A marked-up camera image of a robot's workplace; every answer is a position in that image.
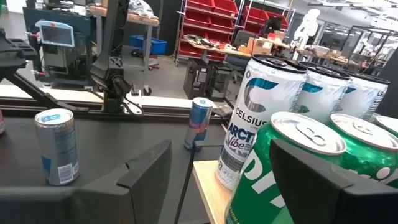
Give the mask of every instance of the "blue and silver can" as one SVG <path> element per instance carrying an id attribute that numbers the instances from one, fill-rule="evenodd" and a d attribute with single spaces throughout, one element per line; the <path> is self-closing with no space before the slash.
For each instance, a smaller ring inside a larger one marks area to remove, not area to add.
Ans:
<path id="1" fill-rule="evenodd" d="M 35 124 L 47 183 L 73 182 L 79 175 L 73 113 L 60 108 L 45 110 L 35 116 Z"/>
<path id="2" fill-rule="evenodd" d="M 196 97 L 192 100 L 188 130 L 184 140 L 184 148 L 186 150 L 192 150 L 194 141 L 205 140 L 212 108 L 213 102 L 209 99 Z"/>

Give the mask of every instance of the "soda can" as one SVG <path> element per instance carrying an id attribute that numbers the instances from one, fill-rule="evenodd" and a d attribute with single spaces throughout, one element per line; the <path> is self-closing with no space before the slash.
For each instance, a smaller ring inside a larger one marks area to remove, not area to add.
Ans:
<path id="1" fill-rule="evenodd" d="M 184 148 L 186 150 L 192 150 L 194 141 L 205 140 L 212 108 L 213 102 L 209 99 L 196 97 L 192 100 L 189 124 L 184 140 Z"/>
<path id="2" fill-rule="evenodd" d="M 397 137 L 347 114 L 333 114 L 330 118 L 330 127 L 347 143 L 342 168 L 375 181 L 392 175 L 397 168 Z"/>
<path id="3" fill-rule="evenodd" d="M 216 170 L 232 190 L 259 128 L 271 115 L 288 111 L 301 92 L 307 69 L 281 58 L 254 55 L 246 67 Z"/>
<path id="4" fill-rule="evenodd" d="M 2 116 L 2 112 L 0 110 L 0 134 L 4 133 L 6 130 L 6 126 L 4 125 L 4 118 Z"/>
<path id="5" fill-rule="evenodd" d="M 350 84 L 350 76 L 310 62 L 299 62 L 308 69 L 304 84 L 292 112 L 327 123 Z"/>
<path id="6" fill-rule="evenodd" d="M 333 164 L 341 164 L 346 143 L 328 126 L 301 114 L 274 113 L 271 124 L 261 128 L 243 165 L 239 182 L 226 212 L 228 224 L 274 223 L 289 220 L 269 159 L 271 139 L 282 139 Z"/>
<path id="7" fill-rule="evenodd" d="M 387 92 L 389 81 L 340 70 L 351 76 L 353 82 L 346 90 L 335 113 L 347 114 L 369 121 Z"/>
<path id="8" fill-rule="evenodd" d="M 389 118 L 386 116 L 376 116 L 374 121 L 379 127 L 398 137 L 398 119 Z M 388 186 L 398 189 L 398 169 L 395 169 L 391 176 L 381 181 Z"/>
<path id="9" fill-rule="evenodd" d="M 55 108 L 35 116 L 45 178 L 50 185 L 67 185 L 79 175 L 75 125 L 70 110 Z"/>

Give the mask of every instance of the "sprite can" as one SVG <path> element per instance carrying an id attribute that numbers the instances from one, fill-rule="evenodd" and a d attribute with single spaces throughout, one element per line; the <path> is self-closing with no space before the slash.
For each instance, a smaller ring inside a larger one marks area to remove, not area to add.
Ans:
<path id="1" fill-rule="evenodd" d="M 330 127 L 347 144 L 341 167 L 366 178 L 386 181 L 397 168 L 398 138 L 350 115 L 333 114 L 330 118 Z"/>
<path id="2" fill-rule="evenodd" d="M 375 123 L 380 126 L 382 129 L 389 131 L 395 137 L 398 137 L 398 119 L 389 118 L 386 116 L 376 116 Z M 387 179 L 381 181 L 388 186 L 394 187 L 398 189 L 398 169 L 392 173 Z"/>
<path id="3" fill-rule="evenodd" d="M 275 223 L 290 220 L 276 185 L 269 159 L 271 139 L 282 139 L 311 154 L 340 165 L 346 150 L 343 138 L 328 126 L 301 114 L 277 112 L 261 128 L 243 165 L 239 182 L 226 209 L 227 224 Z"/>

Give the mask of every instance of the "white robot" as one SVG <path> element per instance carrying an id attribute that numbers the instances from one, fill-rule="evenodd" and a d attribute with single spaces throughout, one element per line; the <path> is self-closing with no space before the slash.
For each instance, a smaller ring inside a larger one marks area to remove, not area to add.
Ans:
<path id="1" fill-rule="evenodd" d="M 318 30 L 317 17 L 320 15 L 319 9 L 310 9 L 304 16 L 303 22 L 294 33 L 293 45 L 303 49 L 307 44 L 308 38 L 313 37 Z M 299 53 L 295 52 L 293 59 L 296 60 Z"/>

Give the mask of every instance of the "gray floor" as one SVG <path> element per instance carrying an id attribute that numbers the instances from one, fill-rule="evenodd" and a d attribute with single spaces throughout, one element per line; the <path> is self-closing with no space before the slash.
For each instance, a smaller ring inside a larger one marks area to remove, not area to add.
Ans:
<path id="1" fill-rule="evenodd" d="M 24 35 L 24 18 L 21 14 L 2 12 L 0 17 L 0 27 L 5 28 L 7 37 L 26 39 L 26 36 Z M 145 80 L 146 84 L 152 88 L 152 96 L 187 98 L 182 88 L 185 77 L 186 64 L 182 62 L 180 63 L 179 67 L 176 67 L 171 58 L 162 57 L 159 60 L 160 69 L 149 72 Z M 124 57 L 124 63 L 129 63 L 129 57 Z M 35 81 L 34 76 L 30 73 L 31 70 L 32 65 L 31 63 L 28 63 L 27 68 L 20 69 L 19 73 L 38 87 L 43 87 L 43 84 L 41 82 Z M 138 88 L 142 88 L 142 82 L 144 80 L 144 77 L 141 72 L 137 72 L 126 67 L 125 77 L 129 83 L 135 83 Z M 9 83 L 7 80 L 3 80 L 1 84 L 12 85 L 12 83 Z M 239 90 L 239 85 L 233 84 L 231 82 L 229 84 L 229 90 L 230 92 L 228 93 L 227 98 L 230 100 L 234 100 L 234 97 Z M 218 150 L 219 149 L 215 149 L 215 151 L 213 152 L 199 153 L 197 156 L 197 160 L 216 159 L 219 154 Z M 185 164 L 188 159 L 188 153 L 180 159 L 183 159 L 183 163 Z M 171 176 L 171 178 L 180 179 L 180 177 L 173 177 L 173 175 Z M 183 182 L 178 183 L 178 185 L 176 186 L 169 187 L 173 189 L 181 189 L 182 184 Z M 164 209 L 164 211 L 162 212 L 159 223 L 170 224 L 174 222 L 173 220 L 175 216 L 175 211 L 177 209 L 179 197 L 179 192 L 173 193 L 173 195 L 168 194 L 167 200 L 172 200 L 173 202 L 169 205 L 165 205 L 166 209 Z M 195 185 L 195 181 L 193 180 L 193 178 L 191 178 L 180 220 L 190 221 L 206 219 L 207 215 L 203 203 L 201 202 L 200 194 L 198 192 L 197 186 Z"/>

